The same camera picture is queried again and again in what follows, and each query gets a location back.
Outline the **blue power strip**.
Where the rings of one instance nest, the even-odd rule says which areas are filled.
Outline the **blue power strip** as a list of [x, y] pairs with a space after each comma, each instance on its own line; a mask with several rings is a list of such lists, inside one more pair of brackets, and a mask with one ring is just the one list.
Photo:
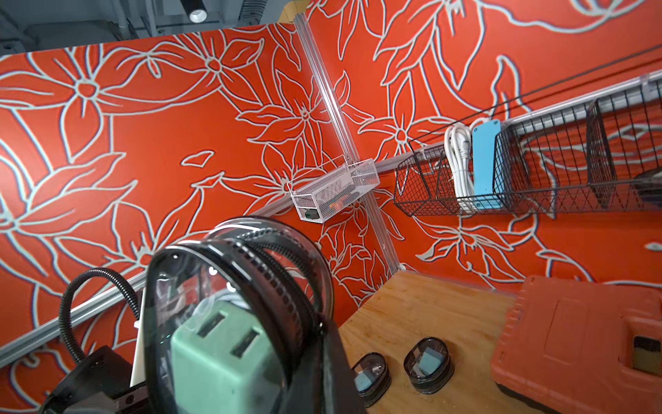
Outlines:
[[499, 120], [489, 120], [472, 128], [473, 203], [478, 211], [502, 208], [493, 186], [496, 141], [501, 130]]

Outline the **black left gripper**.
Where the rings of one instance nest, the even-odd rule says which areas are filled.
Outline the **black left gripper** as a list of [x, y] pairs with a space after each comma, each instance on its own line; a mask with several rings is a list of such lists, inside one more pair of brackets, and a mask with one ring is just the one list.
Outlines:
[[145, 384], [130, 384], [132, 365], [111, 348], [93, 352], [47, 396], [40, 413], [137, 414], [152, 411]]

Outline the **clear acrylic wall box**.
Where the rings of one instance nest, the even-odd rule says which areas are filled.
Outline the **clear acrylic wall box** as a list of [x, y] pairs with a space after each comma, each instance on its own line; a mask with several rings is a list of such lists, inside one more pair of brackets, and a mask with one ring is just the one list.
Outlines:
[[379, 184], [374, 160], [346, 164], [344, 158], [338, 156], [318, 167], [306, 169], [288, 186], [293, 206], [303, 220], [303, 211], [307, 208], [336, 201], [352, 205]]

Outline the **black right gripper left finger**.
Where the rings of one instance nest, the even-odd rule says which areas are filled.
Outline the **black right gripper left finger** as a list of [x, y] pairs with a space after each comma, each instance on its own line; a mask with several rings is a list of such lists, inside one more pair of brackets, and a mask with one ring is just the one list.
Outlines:
[[317, 324], [312, 342], [303, 352], [279, 413], [324, 413], [325, 322]]

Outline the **ceiling spot lamp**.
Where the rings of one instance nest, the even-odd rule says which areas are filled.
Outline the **ceiling spot lamp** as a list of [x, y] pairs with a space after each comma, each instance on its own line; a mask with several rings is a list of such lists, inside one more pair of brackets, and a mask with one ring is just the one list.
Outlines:
[[191, 22], [199, 24], [207, 20], [208, 12], [203, 0], [180, 0], [180, 3]]

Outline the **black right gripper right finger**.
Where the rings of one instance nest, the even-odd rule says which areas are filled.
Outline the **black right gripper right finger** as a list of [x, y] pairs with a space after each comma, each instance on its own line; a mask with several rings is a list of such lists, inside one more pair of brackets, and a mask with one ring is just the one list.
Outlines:
[[324, 336], [324, 412], [367, 412], [354, 384], [353, 370], [334, 321], [327, 322]]

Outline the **orange plastic tool case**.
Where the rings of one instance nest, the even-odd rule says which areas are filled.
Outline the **orange plastic tool case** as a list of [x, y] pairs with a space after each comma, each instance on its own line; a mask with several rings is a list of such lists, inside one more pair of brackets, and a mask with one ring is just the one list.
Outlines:
[[661, 411], [661, 292], [532, 277], [491, 358], [503, 393], [544, 412]]

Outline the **black round item in basket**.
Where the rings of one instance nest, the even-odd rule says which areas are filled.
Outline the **black round item in basket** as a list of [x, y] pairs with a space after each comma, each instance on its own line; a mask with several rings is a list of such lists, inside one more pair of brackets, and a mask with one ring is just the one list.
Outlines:
[[639, 198], [650, 205], [661, 208], [661, 168], [643, 172], [634, 181]]

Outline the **aluminium frame post left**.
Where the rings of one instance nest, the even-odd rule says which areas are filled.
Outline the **aluminium frame post left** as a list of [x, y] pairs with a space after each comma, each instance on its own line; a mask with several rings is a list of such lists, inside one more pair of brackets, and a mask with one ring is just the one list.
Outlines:
[[[360, 161], [360, 154], [353, 136], [350, 134], [348, 124], [341, 110], [341, 105], [334, 91], [334, 85], [331, 83], [328, 70], [322, 59], [322, 55], [320, 55], [315, 36], [305, 13], [299, 13], [294, 17], [294, 25], [302, 43], [306, 59], [312, 70], [315, 84], [320, 91], [322, 101], [325, 104], [327, 114], [334, 128], [337, 141], [340, 143], [346, 164], [358, 163]], [[367, 217], [372, 224], [373, 232], [378, 239], [388, 269], [394, 275], [400, 270], [400, 262], [373, 191], [369, 191], [369, 193], [363, 196], [361, 203], [367, 209]]]

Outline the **green screwdriver in box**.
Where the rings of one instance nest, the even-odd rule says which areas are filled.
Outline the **green screwdriver in box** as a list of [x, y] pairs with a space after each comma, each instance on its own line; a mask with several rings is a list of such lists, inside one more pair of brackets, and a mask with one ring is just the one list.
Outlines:
[[303, 220], [312, 223], [324, 223], [332, 217], [340, 214], [343, 210], [349, 207], [350, 203], [343, 203], [336, 201], [334, 203], [326, 203], [318, 208], [307, 208], [303, 211]]

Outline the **green charger plug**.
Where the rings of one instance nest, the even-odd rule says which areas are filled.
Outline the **green charger plug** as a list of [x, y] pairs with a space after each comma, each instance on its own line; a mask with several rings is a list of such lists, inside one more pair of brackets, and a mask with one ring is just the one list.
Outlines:
[[271, 413], [284, 373], [261, 322], [229, 301], [204, 300], [171, 341], [180, 413]]

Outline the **black round zip pouch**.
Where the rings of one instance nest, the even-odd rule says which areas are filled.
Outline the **black round zip pouch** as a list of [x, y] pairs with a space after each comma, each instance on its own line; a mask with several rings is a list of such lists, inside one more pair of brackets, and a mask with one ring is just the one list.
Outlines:
[[391, 372], [380, 353], [366, 354], [353, 367], [353, 381], [365, 408], [375, 405], [391, 386]]

